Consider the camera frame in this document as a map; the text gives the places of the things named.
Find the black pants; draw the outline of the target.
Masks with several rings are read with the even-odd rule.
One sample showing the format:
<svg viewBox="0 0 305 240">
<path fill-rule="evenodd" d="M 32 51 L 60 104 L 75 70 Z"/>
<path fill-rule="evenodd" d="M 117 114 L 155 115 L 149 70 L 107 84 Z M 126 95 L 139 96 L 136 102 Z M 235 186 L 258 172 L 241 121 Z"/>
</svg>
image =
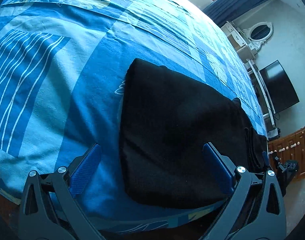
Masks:
<svg viewBox="0 0 305 240">
<path fill-rule="evenodd" d="M 222 172 L 203 146 L 260 173 L 267 140 L 239 99 L 165 66 L 135 59 L 127 70 L 119 152 L 125 192 L 144 205 L 195 209 L 226 199 Z"/>
</svg>

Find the brown wooden cabinet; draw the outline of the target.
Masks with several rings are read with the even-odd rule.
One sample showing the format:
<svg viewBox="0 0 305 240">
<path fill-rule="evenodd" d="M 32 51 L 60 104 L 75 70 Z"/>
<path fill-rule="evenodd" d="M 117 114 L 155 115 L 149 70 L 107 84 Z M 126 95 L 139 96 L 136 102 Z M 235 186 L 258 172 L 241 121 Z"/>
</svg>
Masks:
<svg viewBox="0 0 305 240">
<path fill-rule="evenodd" d="M 276 152 L 282 163 L 288 160 L 299 162 L 294 180 L 305 179 L 305 126 L 298 131 L 268 142 L 269 152 Z"/>
</svg>

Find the white tv stand shelf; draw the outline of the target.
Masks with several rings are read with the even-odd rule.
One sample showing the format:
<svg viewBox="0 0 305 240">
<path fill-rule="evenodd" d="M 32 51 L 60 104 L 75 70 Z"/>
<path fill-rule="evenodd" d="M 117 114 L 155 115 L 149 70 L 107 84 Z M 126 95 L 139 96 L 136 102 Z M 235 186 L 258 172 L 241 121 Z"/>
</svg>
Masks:
<svg viewBox="0 0 305 240">
<path fill-rule="evenodd" d="M 268 92 L 267 86 L 264 82 L 264 79 L 255 64 L 254 60 L 247 59 L 246 68 L 250 77 L 255 78 L 254 86 L 257 88 L 259 93 L 259 100 L 261 102 L 262 113 L 264 121 L 267 121 L 272 128 L 276 128 L 275 121 L 275 108 L 273 106 L 270 94 Z"/>
</svg>

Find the black flat television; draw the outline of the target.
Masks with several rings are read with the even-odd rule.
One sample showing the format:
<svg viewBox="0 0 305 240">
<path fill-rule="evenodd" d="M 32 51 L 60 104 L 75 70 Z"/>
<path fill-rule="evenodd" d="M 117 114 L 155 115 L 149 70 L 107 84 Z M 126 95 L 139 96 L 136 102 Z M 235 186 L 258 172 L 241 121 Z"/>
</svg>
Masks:
<svg viewBox="0 0 305 240">
<path fill-rule="evenodd" d="M 275 113 L 280 113 L 299 103 L 300 100 L 295 88 L 278 60 L 261 69 L 259 72 L 268 89 Z"/>
</svg>

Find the white dressing table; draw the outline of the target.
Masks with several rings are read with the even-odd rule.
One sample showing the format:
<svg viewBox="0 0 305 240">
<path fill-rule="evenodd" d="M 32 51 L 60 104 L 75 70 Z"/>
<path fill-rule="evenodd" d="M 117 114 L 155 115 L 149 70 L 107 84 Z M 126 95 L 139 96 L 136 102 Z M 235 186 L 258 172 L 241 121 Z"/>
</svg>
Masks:
<svg viewBox="0 0 305 240">
<path fill-rule="evenodd" d="M 227 21 L 221 27 L 221 30 L 226 34 L 238 56 L 244 63 L 255 59 L 255 55 L 258 51 L 246 35 L 236 27 L 233 22 Z"/>
</svg>

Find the white oval mirror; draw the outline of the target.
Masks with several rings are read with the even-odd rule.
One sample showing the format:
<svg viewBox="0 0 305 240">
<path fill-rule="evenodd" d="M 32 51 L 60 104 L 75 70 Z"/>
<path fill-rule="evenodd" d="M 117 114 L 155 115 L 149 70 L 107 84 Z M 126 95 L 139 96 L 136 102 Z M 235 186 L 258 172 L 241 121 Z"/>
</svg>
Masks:
<svg viewBox="0 0 305 240">
<path fill-rule="evenodd" d="M 274 32 L 271 22 L 258 22 L 251 28 L 243 29 L 243 33 L 250 40 L 256 51 L 260 51 Z"/>
</svg>

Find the blue patterned bed sheet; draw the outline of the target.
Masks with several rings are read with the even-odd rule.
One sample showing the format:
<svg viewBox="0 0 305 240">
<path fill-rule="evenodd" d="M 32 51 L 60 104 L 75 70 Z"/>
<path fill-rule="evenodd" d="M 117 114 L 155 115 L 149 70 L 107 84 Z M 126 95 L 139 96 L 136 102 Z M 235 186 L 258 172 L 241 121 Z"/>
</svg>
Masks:
<svg viewBox="0 0 305 240">
<path fill-rule="evenodd" d="M 118 154 L 124 77 L 140 58 L 239 98 L 267 130 L 249 75 L 222 30 L 188 0 L 3 0 L 0 5 L 0 193 L 28 173 L 67 166 L 92 145 L 101 161 L 78 202 L 97 229 L 132 233 L 204 215 L 138 204 Z"/>
</svg>

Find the dark blue curtain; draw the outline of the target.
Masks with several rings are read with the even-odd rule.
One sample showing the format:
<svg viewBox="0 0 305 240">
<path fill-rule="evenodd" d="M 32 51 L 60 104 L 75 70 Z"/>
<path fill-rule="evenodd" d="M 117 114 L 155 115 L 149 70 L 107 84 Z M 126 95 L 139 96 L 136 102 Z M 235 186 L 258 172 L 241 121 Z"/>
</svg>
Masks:
<svg viewBox="0 0 305 240">
<path fill-rule="evenodd" d="M 218 27 L 227 21 L 232 21 L 249 10 L 267 2 L 268 0 L 216 0 L 208 5 L 203 13 Z"/>
</svg>

